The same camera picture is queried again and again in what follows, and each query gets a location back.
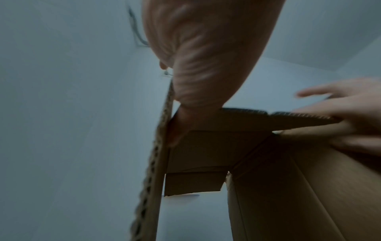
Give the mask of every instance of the wrinkled skin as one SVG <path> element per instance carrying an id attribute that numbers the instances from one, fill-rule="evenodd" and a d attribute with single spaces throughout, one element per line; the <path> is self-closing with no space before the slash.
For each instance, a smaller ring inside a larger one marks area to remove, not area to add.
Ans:
<path id="1" fill-rule="evenodd" d="M 331 141 L 339 149 L 381 156 L 381 81 L 350 79 L 299 91 L 297 97 L 331 94 L 322 102 L 295 110 L 344 119 L 351 135 Z"/>
<path id="2" fill-rule="evenodd" d="M 173 68 L 168 144 L 176 145 L 240 88 L 275 26 L 284 0 L 144 0 L 143 25 L 160 67 Z"/>

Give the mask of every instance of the brown cardboard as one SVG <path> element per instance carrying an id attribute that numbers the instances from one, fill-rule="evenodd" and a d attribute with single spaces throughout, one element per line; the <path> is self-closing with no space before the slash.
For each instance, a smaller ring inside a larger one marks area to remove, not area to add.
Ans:
<path id="1" fill-rule="evenodd" d="M 353 132 L 349 125 L 318 116 L 222 109 L 168 153 L 172 96 L 170 91 L 132 240 L 156 238 L 165 173 L 167 196 L 218 191 L 228 172 L 234 241 L 381 240 L 380 158 L 341 153 L 327 144 Z"/>

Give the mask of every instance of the finger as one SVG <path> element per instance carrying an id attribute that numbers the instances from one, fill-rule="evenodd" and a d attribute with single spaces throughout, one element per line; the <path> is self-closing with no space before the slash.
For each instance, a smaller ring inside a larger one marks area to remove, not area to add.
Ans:
<path id="1" fill-rule="evenodd" d="M 334 91 L 332 84 L 326 84 L 326 85 L 318 85 L 310 88 L 303 89 L 301 91 L 296 92 L 296 97 L 303 98 L 308 97 L 316 94 L 329 94 Z"/>
<path id="2" fill-rule="evenodd" d="M 381 156 L 381 136 L 350 135 L 336 138 L 331 144 L 341 150 Z"/>
<path id="3" fill-rule="evenodd" d="M 159 62 L 159 65 L 160 65 L 160 68 L 161 69 L 163 69 L 163 70 L 166 70 L 168 67 L 165 65 L 165 64 L 163 64 L 163 62 Z"/>
<path id="4" fill-rule="evenodd" d="M 316 104 L 302 107 L 294 113 L 315 114 L 331 117 L 347 117 L 358 112 L 357 101 L 353 97 L 327 99 Z"/>
<path id="5" fill-rule="evenodd" d="M 200 113 L 181 105 L 168 125 L 168 146 L 176 146 L 193 127 L 198 125 L 201 120 L 204 120 L 212 114 L 213 112 L 210 112 L 209 114 Z"/>

